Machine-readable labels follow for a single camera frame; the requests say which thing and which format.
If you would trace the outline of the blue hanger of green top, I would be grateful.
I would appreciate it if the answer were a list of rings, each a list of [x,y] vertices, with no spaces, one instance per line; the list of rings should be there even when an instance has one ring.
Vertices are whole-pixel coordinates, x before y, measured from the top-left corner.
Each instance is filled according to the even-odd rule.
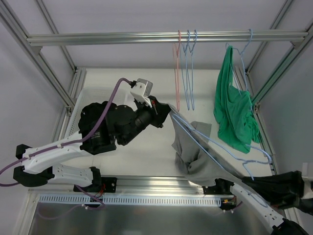
[[[226,166],[224,166],[225,164],[222,164],[221,161],[218,161],[217,157],[213,156],[213,153],[209,153],[208,149],[214,150],[209,145],[210,143],[213,143],[213,144],[217,145],[219,148],[221,148],[225,152],[227,152],[232,158],[234,158],[237,161],[242,162],[243,168],[249,174],[248,179],[251,179],[253,183],[256,182],[256,176],[253,176],[251,171],[248,169],[247,165],[250,164],[250,163],[262,164],[262,165],[270,165],[270,164],[272,164],[272,157],[266,151],[264,151],[264,150],[262,150],[262,149],[260,149],[260,148],[258,148],[256,146],[247,144],[248,147],[250,147],[252,149],[256,149],[256,150],[262,152],[267,157],[267,161],[266,162],[262,162],[262,161],[258,161],[258,160],[254,160],[254,159],[249,159],[248,160],[248,159],[242,159],[242,158],[236,157],[223,144],[220,144],[218,141],[215,141],[215,140],[211,139],[210,137],[206,136],[205,134],[203,134],[202,132],[198,131],[195,127],[193,127],[190,123],[188,123],[186,120],[181,118],[179,115],[171,114],[171,118],[194,141],[194,143],[209,156],[209,158],[211,160],[213,160],[219,167],[221,167],[222,169],[228,171],[229,173],[232,173],[232,172],[235,172],[235,171],[234,170],[231,171],[230,169],[228,169]]]

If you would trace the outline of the blue hanger of grey top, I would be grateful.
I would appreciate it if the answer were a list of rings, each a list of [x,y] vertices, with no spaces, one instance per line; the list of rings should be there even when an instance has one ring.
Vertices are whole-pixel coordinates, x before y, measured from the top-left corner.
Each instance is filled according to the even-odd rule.
[[[183,87],[184,87],[184,94],[185,94],[185,100],[186,100],[186,107],[187,110],[190,110],[190,101],[189,101],[189,85],[190,85],[190,79],[189,79],[189,72],[188,72],[188,63],[187,63],[187,48],[188,48],[188,42],[183,43],[181,41],[181,31],[179,30],[179,45],[180,49],[180,63],[181,63],[181,75],[183,79]]]

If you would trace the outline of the blue hanger of black top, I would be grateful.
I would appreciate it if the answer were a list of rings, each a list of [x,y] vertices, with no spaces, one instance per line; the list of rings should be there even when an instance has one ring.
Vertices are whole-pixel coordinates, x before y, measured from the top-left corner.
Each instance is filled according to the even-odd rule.
[[[190,53],[190,61],[191,61],[191,65],[190,65],[190,69],[191,69],[191,78],[189,79],[190,82],[190,100],[191,100],[191,106],[192,106],[192,110],[195,110],[195,100],[194,100],[194,59],[193,59],[193,54],[194,54],[194,48],[195,45],[197,43],[197,39],[198,39],[198,33],[197,30],[194,30],[194,38],[193,38],[193,45],[192,46],[188,46],[189,49],[189,53]]]

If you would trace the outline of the dark grey tank top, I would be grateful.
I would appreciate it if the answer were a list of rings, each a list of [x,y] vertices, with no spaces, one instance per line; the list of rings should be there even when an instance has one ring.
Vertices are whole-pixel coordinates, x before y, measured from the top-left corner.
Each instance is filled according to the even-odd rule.
[[[202,187],[214,187],[216,179],[223,179],[256,193],[242,179],[244,175],[228,163],[196,131],[209,136],[211,124],[193,121],[189,123],[173,105],[169,105],[175,139],[172,147],[176,151],[175,165],[188,181]]]

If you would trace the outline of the pink wire hanger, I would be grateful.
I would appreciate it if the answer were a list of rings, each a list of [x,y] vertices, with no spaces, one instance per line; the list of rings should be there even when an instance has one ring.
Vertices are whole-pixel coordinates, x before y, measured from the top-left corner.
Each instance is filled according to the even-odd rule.
[[[175,76],[175,93],[176,93],[176,108],[180,109],[180,93],[179,93],[179,51],[181,43],[181,32],[178,30],[178,43],[174,43],[172,47],[173,59],[174,59],[174,76]]]

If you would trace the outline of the black tank top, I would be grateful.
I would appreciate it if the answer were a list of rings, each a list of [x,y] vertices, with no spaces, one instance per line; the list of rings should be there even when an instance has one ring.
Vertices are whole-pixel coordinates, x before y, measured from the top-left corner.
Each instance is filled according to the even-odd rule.
[[[81,117],[78,123],[79,133],[82,134],[82,138],[87,136],[96,125],[107,103],[107,101],[103,101],[102,103],[94,102],[82,109]]]

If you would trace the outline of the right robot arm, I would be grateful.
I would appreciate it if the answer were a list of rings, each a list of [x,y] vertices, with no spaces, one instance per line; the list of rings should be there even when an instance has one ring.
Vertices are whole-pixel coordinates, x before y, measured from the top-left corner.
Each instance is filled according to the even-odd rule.
[[[224,199],[221,202],[220,209],[225,211],[237,208],[235,201],[240,199],[255,213],[271,235],[307,234],[298,223],[285,218],[278,210],[297,208],[312,215],[312,172],[290,171],[254,179],[243,177],[241,182],[242,186],[230,177],[216,179],[215,185],[204,186],[203,192],[205,195],[233,195],[231,200]]]

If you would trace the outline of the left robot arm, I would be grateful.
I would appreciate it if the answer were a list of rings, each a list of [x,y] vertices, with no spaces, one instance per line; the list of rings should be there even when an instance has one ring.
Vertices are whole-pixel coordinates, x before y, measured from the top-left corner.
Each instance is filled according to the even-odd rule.
[[[13,179],[29,188],[59,183],[72,184],[76,192],[99,192],[105,187],[100,169],[75,168],[63,162],[115,151],[117,145],[126,146],[149,125],[163,127],[169,105],[154,96],[148,99],[149,105],[135,101],[136,110],[108,101],[91,103],[81,111],[78,131],[69,137],[37,148],[18,145],[16,157],[22,165],[14,168]]]

